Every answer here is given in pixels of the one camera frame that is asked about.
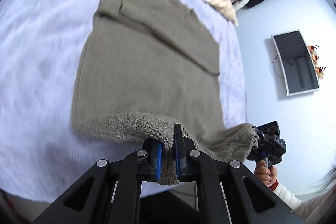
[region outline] black screen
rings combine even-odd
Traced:
[[[319,88],[315,67],[299,31],[273,36],[285,69],[288,93]]]

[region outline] human hand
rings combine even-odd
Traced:
[[[254,174],[263,182],[263,184],[267,187],[271,187],[277,181],[278,171],[274,166],[269,170],[265,165],[266,162],[264,160],[258,161],[257,166],[254,169]]]

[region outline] red cuff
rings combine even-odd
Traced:
[[[270,187],[270,189],[274,192],[278,185],[279,185],[279,182],[277,179],[277,181]]]

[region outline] black camera device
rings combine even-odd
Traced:
[[[280,139],[279,125],[276,121],[253,127],[258,134],[258,148],[251,150],[248,160],[264,160],[266,166],[270,168],[282,161],[282,155],[286,153],[286,144]]]

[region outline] person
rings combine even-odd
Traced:
[[[254,174],[307,224],[336,224],[336,166],[325,177],[323,189],[330,187],[327,193],[306,202],[287,190],[278,181],[277,169],[268,169],[264,160],[257,162]]]

